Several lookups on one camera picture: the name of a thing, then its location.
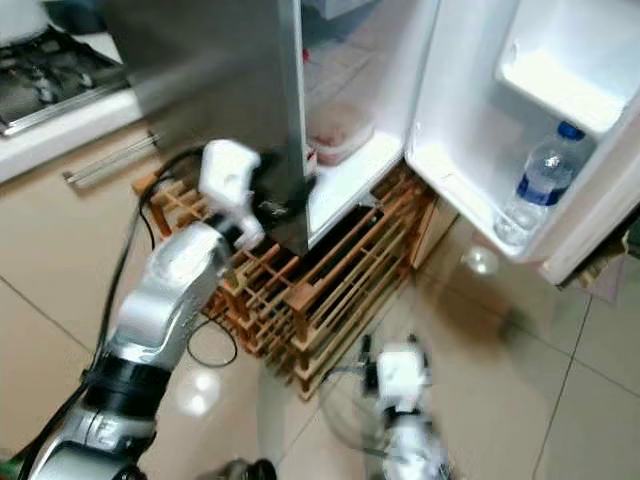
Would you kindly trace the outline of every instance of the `stainless steel refrigerator door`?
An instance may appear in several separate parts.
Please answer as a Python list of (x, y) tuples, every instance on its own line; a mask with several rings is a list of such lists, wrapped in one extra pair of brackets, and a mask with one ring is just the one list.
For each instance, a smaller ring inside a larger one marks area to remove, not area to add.
[[(286, 161), (279, 199), (304, 175), (296, 0), (108, 0), (109, 31), (163, 152), (233, 138)], [(307, 250), (307, 215), (275, 232)]]

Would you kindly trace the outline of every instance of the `plastic bottle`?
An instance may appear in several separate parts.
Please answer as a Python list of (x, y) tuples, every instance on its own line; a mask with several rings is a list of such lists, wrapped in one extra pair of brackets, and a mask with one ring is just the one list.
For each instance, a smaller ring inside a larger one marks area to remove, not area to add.
[(538, 144), (525, 164), (524, 175), (499, 216), (494, 229), (503, 242), (525, 245), (544, 223), (549, 210), (569, 188), (584, 161), (584, 132), (562, 122), (557, 135)]

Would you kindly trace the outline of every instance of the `drawer handle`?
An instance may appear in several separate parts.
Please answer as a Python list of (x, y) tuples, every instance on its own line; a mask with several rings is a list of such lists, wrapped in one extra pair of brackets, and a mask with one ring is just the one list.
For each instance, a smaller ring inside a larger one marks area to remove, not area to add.
[(155, 152), (155, 138), (147, 136), (133, 145), (96, 160), (75, 172), (63, 172), (62, 177), (67, 184), (74, 188), (88, 188)]

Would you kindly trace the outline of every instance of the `plastic container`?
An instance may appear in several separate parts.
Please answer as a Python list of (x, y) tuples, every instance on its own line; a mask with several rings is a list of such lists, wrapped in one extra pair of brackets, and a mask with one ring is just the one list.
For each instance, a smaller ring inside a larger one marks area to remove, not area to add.
[(373, 135), (371, 115), (344, 101), (328, 102), (309, 113), (307, 142), (321, 165), (336, 166)]

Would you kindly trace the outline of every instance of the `bottle label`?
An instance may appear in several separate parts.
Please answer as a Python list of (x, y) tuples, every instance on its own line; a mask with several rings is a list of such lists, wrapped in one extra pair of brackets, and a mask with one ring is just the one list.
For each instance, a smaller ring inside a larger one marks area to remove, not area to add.
[(542, 207), (555, 205), (560, 200), (562, 194), (566, 191), (567, 187), (556, 188), (548, 192), (540, 192), (532, 187), (531, 182), (529, 182), (526, 174), (522, 176), (522, 180), (520, 180), (518, 188), (516, 189), (516, 193), (520, 198), (526, 200), (529, 203), (540, 205)]

